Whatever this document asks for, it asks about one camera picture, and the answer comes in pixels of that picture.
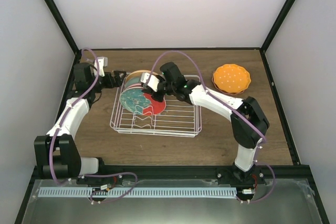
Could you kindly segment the tan beige plate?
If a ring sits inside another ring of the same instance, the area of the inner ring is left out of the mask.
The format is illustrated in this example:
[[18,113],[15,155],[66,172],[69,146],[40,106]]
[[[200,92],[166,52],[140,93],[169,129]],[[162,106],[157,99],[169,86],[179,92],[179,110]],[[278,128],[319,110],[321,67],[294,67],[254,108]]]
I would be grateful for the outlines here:
[[128,82],[132,78],[140,77],[142,75],[142,73],[150,73],[150,70],[137,70],[137,71],[134,71],[134,72],[130,73],[126,77],[125,81]]

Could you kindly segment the plain pink plate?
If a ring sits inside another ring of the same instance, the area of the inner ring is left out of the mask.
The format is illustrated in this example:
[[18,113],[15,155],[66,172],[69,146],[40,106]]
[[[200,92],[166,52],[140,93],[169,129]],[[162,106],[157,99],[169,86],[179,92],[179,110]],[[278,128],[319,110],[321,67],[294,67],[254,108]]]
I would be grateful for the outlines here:
[[133,88],[144,89],[144,87],[142,86],[141,83],[135,83],[135,84],[132,84],[132,85],[130,85],[129,87],[127,87],[126,90],[133,89]]

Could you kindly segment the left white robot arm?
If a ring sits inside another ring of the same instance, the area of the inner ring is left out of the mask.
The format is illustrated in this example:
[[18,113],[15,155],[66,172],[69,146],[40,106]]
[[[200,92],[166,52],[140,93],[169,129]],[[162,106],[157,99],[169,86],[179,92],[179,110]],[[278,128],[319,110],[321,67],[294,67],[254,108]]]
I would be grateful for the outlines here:
[[95,184],[102,184],[107,170],[99,164],[101,158],[81,157],[75,136],[83,118],[98,101],[102,89],[122,86],[125,71],[105,72],[107,59],[97,63],[78,63],[73,67],[75,88],[68,94],[65,108],[56,124],[46,135],[34,141],[37,170],[42,179],[67,179],[88,174]]

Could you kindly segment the red and teal plate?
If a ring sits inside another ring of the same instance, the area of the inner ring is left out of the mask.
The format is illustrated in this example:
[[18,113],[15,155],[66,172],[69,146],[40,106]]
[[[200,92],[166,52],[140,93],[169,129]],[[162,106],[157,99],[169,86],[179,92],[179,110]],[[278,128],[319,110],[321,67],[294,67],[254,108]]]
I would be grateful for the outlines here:
[[149,94],[142,92],[140,87],[123,91],[119,102],[124,109],[136,115],[157,115],[166,108],[165,100],[155,101]]

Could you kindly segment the mint green flower plate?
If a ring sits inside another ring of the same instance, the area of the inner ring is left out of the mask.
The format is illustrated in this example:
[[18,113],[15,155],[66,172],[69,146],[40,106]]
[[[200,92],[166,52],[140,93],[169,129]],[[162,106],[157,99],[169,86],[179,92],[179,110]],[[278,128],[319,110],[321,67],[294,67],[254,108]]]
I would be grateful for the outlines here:
[[135,78],[130,79],[128,82],[125,83],[124,88],[126,89],[127,87],[135,83],[141,83],[140,79],[141,77],[135,77]]

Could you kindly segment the orange polka dot plate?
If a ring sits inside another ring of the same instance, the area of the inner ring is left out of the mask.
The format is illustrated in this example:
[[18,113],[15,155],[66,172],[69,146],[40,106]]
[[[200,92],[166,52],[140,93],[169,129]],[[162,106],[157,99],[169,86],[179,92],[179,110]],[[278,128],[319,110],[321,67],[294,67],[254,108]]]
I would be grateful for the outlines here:
[[242,66],[224,64],[218,67],[213,78],[218,87],[226,92],[241,92],[251,83],[250,73]]

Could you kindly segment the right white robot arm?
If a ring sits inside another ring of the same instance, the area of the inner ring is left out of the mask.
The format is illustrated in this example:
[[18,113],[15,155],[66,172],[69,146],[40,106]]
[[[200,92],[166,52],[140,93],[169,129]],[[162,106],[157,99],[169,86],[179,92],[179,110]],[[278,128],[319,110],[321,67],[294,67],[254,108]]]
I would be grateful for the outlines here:
[[162,65],[160,70],[161,75],[141,74],[144,93],[157,102],[162,102],[166,95],[173,95],[179,101],[206,108],[229,120],[238,144],[233,177],[238,183],[248,182],[256,163],[257,148],[265,142],[270,126],[256,99],[230,97],[207,88],[202,80],[186,79],[173,62]]

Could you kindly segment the pink polka dot plate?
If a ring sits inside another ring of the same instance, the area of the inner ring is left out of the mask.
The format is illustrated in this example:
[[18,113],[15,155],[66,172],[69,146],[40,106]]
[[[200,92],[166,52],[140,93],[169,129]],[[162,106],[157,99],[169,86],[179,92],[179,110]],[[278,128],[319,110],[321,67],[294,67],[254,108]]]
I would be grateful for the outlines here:
[[220,89],[218,87],[218,85],[215,83],[213,77],[212,77],[212,83],[213,83],[213,85],[214,85],[214,87],[216,88],[217,91],[219,91],[219,92],[221,92],[222,94],[225,94],[225,95],[233,95],[233,96],[235,96],[235,95],[238,95],[238,94],[242,94],[242,93],[244,93],[246,91],[246,89],[244,89],[241,92],[226,92],[226,91],[224,91],[224,90],[222,90],[222,89]]

